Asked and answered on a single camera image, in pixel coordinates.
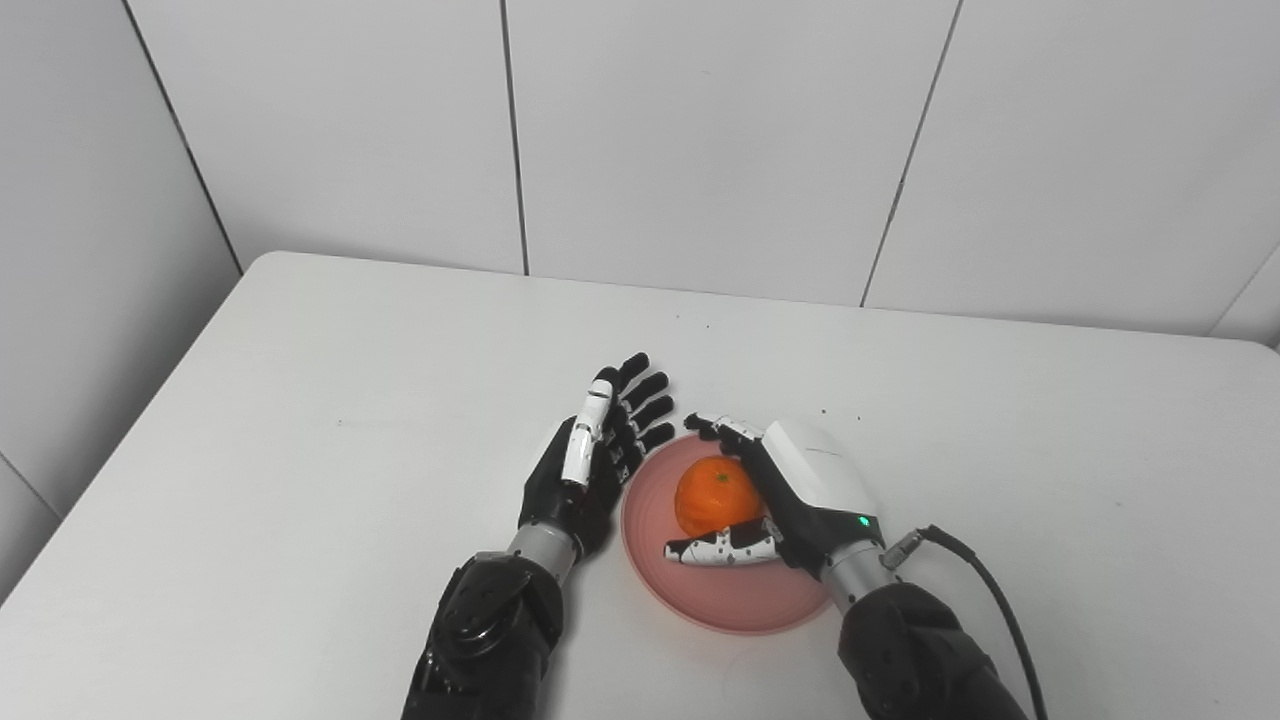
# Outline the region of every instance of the pink plate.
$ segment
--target pink plate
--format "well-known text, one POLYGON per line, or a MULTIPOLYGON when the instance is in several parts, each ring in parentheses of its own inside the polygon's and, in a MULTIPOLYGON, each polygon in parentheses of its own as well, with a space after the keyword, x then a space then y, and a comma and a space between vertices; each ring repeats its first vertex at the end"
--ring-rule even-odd
POLYGON ((828 602, 827 591, 781 560, 739 568, 694 568, 662 556, 676 524, 676 484, 696 460, 719 454, 714 442, 680 438, 655 452, 628 483, 622 501, 622 542, 631 566, 663 605, 723 633, 764 635, 800 625, 828 602))

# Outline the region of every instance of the mandarin orange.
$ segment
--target mandarin orange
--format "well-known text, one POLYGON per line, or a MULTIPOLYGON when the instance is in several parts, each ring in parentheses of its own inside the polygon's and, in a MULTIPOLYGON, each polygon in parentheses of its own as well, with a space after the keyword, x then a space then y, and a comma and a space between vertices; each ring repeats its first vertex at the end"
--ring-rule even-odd
POLYGON ((742 465, 713 455, 694 462, 676 486, 676 521, 689 537, 723 530, 764 511, 742 465))

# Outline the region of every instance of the wall seam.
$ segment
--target wall seam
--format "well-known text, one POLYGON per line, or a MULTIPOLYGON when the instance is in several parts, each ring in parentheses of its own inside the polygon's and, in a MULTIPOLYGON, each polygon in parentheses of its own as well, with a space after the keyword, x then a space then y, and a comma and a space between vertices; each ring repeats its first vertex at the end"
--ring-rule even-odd
POLYGON ((915 158, 915 146, 920 142, 920 133, 924 131, 924 118, 929 114, 929 105, 933 104, 933 91, 938 87, 938 78, 942 76, 942 64, 946 63, 947 51, 951 49, 951 38, 956 32, 956 23, 960 22, 960 10, 964 9, 964 0, 956 1, 956 10, 951 14, 951 24, 947 27, 947 37, 942 41, 942 53, 938 54, 938 64, 933 69, 933 79, 929 81, 929 91, 924 95, 924 106, 920 108, 920 119, 915 123, 915 135, 911 136, 911 146, 906 150, 906 163, 902 164, 902 177, 893 190, 893 202, 888 206, 888 217, 884 219, 884 229, 881 232, 879 245, 876 246, 876 256, 872 258, 872 269, 867 273, 867 284, 863 287, 863 297, 858 301, 859 307, 867 306, 867 296, 872 292, 872 279, 876 278, 876 269, 879 266, 881 254, 884 252, 884 241, 888 240, 888 228, 893 224, 897 214, 897 204, 902 199, 902 188, 906 187, 906 173, 911 169, 911 159, 915 158))
POLYGON ((22 480, 22 484, 27 486, 27 489, 31 491, 31 495, 36 496, 36 498, 40 500, 40 503, 44 505, 45 509, 49 510, 54 515, 54 518, 58 519, 59 523, 63 521, 63 519, 65 518, 65 515, 63 515, 61 512, 59 512, 52 506, 52 503, 50 503, 49 500, 45 498, 44 495, 40 495, 40 491, 36 489, 36 486, 31 484, 31 480, 27 479, 27 475, 23 475, 18 470, 18 466, 14 465, 4 452, 0 452, 0 462, 3 462, 6 468, 9 468, 10 470, 13 470, 14 477, 17 477, 19 480, 22 480))
POLYGON ((232 256, 232 264, 236 265, 236 272, 244 275, 244 266, 241 265, 239 255, 236 254, 236 247, 232 245, 230 236, 227 234, 227 225, 223 224, 223 217, 218 213, 218 205, 214 204, 214 196, 209 192, 209 183, 205 182, 205 173, 200 170, 200 164, 196 163, 196 154, 191 150, 191 143, 187 142, 187 132, 182 129, 182 122, 178 120, 178 113, 173 109, 173 101, 169 99, 169 90, 165 88, 164 81, 160 78, 160 70, 156 68, 155 59, 151 56, 151 49, 147 47, 147 41, 142 37, 142 28, 138 26, 138 19, 133 14, 133 8, 129 6, 129 0, 120 0, 124 5, 124 13, 129 17, 129 24, 133 26, 133 35, 138 38, 138 45, 142 46, 142 55, 147 59, 147 67, 151 68, 151 77, 156 81, 156 87, 160 88, 160 96, 164 99, 164 106, 169 110, 169 119, 173 120, 174 129, 178 131, 178 140, 182 141, 183 149, 187 151, 187 160, 191 161, 191 169, 196 173, 196 182, 200 183, 200 191, 205 195, 205 202, 209 204, 209 211, 214 215, 214 222, 218 224, 218 232, 223 236, 223 245, 227 246, 227 252, 232 256))
MULTIPOLYGON (((1222 320, 1226 319, 1228 313, 1231 311, 1231 307, 1235 307, 1235 304, 1240 301, 1240 296, 1244 295, 1244 291, 1249 290, 1249 286, 1253 284, 1254 278, 1258 277, 1258 273, 1262 272, 1262 268, 1267 266, 1267 263, 1271 261, 1271 259, 1275 256, 1277 251, 1280 251, 1280 240, 1277 240, 1276 243, 1271 247, 1271 252, 1267 252, 1267 256, 1263 258, 1261 263, 1258 263, 1258 266, 1253 269, 1253 273, 1249 274, 1249 279, 1244 281, 1244 284, 1240 286, 1240 291, 1231 297, 1230 302, 1226 304, 1226 309, 1224 309, 1222 313, 1217 316, 1217 319, 1213 320, 1213 324, 1210 325, 1208 332, 1204 333, 1206 336, 1212 337, 1213 333, 1217 332, 1217 327, 1221 325, 1222 320)), ((1275 332, 1280 332, 1280 328, 1276 328, 1275 332)), ((1276 340, 1276 337, 1272 336, 1271 340, 1274 341, 1276 340)))
POLYGON ((516 128, 516 82, 511 72, 511 31, 507 24, 507 0, 498 0, 502 15, 502 60, 507 68, 507 111, 511 118, 511 154, 516 165, 516 217, 520 219, 520 260, 529 277, 529 236, 525 232, 525 183, 520 173, 520 132, 516 128))

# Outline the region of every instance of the black cable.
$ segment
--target black cable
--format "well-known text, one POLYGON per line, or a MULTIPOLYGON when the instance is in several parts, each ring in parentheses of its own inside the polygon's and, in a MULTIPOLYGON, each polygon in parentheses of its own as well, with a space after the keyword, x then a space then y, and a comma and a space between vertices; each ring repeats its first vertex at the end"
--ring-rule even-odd
POLYGON ((1027 638, 1023 637, 1023 629, 1018 625, 1018 618, 1014 616, 1014 609, 1010 607, 1009 598, 1006 598, 1005 592, 1000 589, 1000 584, 996 583, 996 578, 989 570, 987 570, 987 566, 978 560, 978 553, 942 528, 929 525, 928 528, 922 528, 916 532, 920 533, 920 537, 924 539, 950 550, 978 571, 978 577, 982 578, 982 582, 987 584, 987 589, 989 589, 991 594, 996 598, 996 605, 1000 606, 1000 614, 1005 616, 1005 624, 1009 625, 1009 634, 1014 637, 1014 647, 1018 648, 1018 659, 1021 660, 1023 673, 1027 675, 1027 688, 1032 693, 1032 706, 1036 710, 1036 719, 1048 720, 1048 714, 1044 711, 1044 696, 1041 694, 1039 678, 1036 675, 1036 664, 1032 662, 1032 652, 1027 648, 1027 638))

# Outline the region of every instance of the robotic hand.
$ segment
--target robotic hand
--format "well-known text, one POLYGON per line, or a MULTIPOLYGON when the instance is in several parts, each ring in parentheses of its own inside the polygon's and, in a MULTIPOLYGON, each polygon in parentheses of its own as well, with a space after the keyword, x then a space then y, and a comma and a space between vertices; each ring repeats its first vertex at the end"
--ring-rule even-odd
MULTIPOLYGON (((762 433, 703 414, 690 415, 685 427, 703 439, 719 439, 724 455, 741 460, 769 507, 768 539, 777 555, 827 587, 844 615, 840 660, 858 683, 870 717, 1025 720, 991 659, 960 628, 951 609, 892 573, 923 539, 954 541, 970 556, 972 551, 937 528, 915 532, 886 551, 877 505, 836 441, 818 428, 778 421, 762 433), (932 532, 941 536, 925 534, 932 532)), ((965 559, 980 568, 975 559, 965 559)), ((993 592, 1006 610, 998 588, 993 592)), ((1016 624, 1011 630, 1021 651, 1016 624)), ((1041 711, 1033 674, 1029 680, 1041 711)))
POLYGON ((564 628, 561 584, 608 537, 622 488, 645 456, 675 437, 667 375, 637 354, 605 368, 582 410, 566 419, 525 482, 516 537, 453 573, 413 671, 403 720, 522 719, 564 628))

